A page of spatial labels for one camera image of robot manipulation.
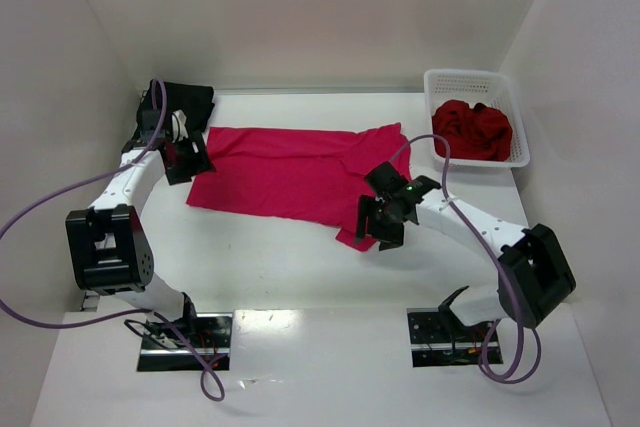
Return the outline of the pink t-shirt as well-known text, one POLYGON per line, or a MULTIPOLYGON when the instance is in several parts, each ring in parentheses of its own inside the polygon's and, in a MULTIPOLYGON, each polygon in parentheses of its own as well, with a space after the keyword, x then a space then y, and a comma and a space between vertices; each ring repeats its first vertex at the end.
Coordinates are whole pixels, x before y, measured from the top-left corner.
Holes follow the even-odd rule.
POLYGON ((337 241, 365 252, 375 244, 355 238, 359 199, 373 193, 365 177, 385 161, 408 176, 407 142, 399 123, 362 132, 212 127, 214 168, 196 176, 187 203, 335 227, 337 241))

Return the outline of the dark red t-shirt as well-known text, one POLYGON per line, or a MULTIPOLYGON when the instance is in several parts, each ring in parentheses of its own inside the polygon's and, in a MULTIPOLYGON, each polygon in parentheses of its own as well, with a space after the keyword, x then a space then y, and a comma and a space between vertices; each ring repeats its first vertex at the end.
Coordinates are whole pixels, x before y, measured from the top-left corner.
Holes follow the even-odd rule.
MULTIPOLYGON (((513 129, 507 116, 483 103, 448 100, 436 109, 432 126, 433 133, 447 141, 451 158, 503 162, 511 155, 513 129)), ((445 156, 446 146, 439 138, 435 149, 445 156)))

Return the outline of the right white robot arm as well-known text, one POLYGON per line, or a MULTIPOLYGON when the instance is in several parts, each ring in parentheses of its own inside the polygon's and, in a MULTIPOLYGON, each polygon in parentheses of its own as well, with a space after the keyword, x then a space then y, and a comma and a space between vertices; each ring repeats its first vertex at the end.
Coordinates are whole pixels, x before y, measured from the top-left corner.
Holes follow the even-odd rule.
POLYGON ((355 238, 380 250, 404 244, 405 225, 430 228, 480 255, 498 274, 494 287, 462 287, 439 306, 457 325, 510 318, 535 329, 574 292, 576 280, 555 232, 494 217, 446 192, 427 176, 408 180, 384 162, 365 177, 372 189, 358 202, 355 238))

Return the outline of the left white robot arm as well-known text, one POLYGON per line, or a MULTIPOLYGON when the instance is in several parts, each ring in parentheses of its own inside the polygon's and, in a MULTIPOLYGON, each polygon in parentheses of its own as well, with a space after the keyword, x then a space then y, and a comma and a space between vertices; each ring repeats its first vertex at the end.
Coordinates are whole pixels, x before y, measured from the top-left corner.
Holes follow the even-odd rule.
POLYGON ((169 114, 168 125, 154 137, 159 119, 157 110, 142 113, 140 137, 125 145, 121 169, 88 208, 67 215, 65 228, 80 289, 146 309, 150 322, 167 319, 182 335, 191 336, 196 333, 194 303, 155 273, 140 214, 160 179, 179 185, 214 166, 202 132, 188 128, 184 110, 169 114))

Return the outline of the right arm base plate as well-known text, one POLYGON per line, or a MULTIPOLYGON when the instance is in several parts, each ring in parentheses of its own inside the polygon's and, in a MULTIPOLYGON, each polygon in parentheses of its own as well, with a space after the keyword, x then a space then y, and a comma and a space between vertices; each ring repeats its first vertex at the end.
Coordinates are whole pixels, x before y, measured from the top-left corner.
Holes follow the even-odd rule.
POLYGON ((477 365, 492 326, 464 326, 437 309, 408 309, 407 323, 414 368, 477 365))

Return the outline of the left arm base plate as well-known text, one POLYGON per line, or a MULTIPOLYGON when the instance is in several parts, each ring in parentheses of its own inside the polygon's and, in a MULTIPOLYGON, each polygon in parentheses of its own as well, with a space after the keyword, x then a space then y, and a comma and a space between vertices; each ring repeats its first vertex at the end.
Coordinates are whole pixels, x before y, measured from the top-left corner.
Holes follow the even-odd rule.
MULTIPOLYGON (((141 338, 138 372, 201 371, 202 365, 185 343, 164 323, 125 320, 127 328, 141 338)), ((233 317, 230 313, 198 314, 193 330, 178 325, 182 335, 215 371, 228 371, 233 317)))

